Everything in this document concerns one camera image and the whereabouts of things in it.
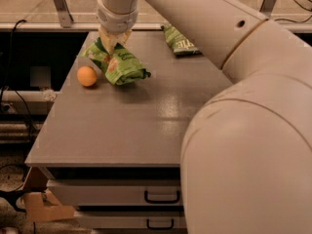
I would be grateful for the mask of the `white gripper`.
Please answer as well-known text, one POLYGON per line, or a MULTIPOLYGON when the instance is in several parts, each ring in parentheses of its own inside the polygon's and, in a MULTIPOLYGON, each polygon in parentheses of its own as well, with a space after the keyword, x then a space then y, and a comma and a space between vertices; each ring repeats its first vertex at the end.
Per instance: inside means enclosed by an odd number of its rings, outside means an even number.
POLYGON ((133 0, 127 7, 125 13, 115 13, 101 0, 97 0, 97 20, 100 23, 98 35, 103 48, 111 55, 119 42, 125 46, 132 31, 131 28, 137 21, 137 0, 133 0))

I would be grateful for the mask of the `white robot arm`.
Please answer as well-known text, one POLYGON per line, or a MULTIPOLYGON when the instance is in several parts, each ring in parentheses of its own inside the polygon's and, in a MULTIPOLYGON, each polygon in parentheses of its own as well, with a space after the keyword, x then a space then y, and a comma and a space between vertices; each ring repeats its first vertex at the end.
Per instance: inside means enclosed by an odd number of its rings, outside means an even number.
MULTIPOLYGON (((192 119, 180 179, 188 234, 312 234, 311 49, 237 0, 145 0, 230 80, 192 119)), ((137 0, 98 0, 106 48, 137 0)))

